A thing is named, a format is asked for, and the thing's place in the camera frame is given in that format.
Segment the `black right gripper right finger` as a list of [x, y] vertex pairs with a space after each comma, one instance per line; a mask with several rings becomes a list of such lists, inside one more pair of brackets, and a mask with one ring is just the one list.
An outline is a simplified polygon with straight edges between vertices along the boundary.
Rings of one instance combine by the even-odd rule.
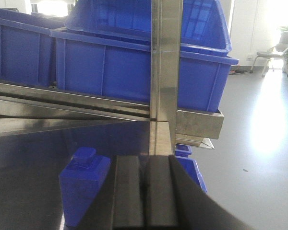
[[190, 178], [175, 156], [150, 156], [147, 169], [148, 230], [250, 230]]

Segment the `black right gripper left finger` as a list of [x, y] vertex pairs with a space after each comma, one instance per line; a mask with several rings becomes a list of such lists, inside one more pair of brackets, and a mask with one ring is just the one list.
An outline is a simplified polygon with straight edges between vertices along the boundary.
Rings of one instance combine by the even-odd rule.
[[112, 218], [114, 230], [141, 230], [144, 227], [140, 182], [138, 157], [117, 156]]

